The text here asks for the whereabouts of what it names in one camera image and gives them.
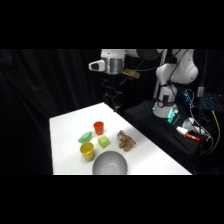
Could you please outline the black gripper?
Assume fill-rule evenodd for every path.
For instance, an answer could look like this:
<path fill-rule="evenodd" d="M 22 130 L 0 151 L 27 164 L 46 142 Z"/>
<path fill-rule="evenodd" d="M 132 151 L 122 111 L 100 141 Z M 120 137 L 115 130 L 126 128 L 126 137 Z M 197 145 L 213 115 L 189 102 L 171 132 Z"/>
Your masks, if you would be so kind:
<path fill-rule="evenodd" d="M 123 94 L 120 89 L 120 81 L 118 75 L 103 75 L 102 96 L 106 104 L 112 105 L 113 111 L 119 111 L 122 104 Z"/>

